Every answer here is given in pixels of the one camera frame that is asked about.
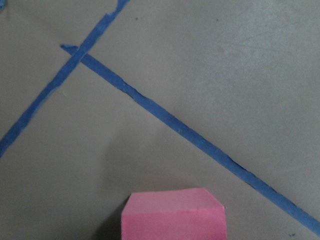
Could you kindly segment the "red foam block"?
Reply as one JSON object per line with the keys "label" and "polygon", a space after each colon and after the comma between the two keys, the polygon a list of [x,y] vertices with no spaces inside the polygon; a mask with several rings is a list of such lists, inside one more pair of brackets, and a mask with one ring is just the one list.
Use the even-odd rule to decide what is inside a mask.
{"label": "red foam block", "polygon": [[135,192],[121,213],[123,240],[226,240],[224,206],[205,188]]}

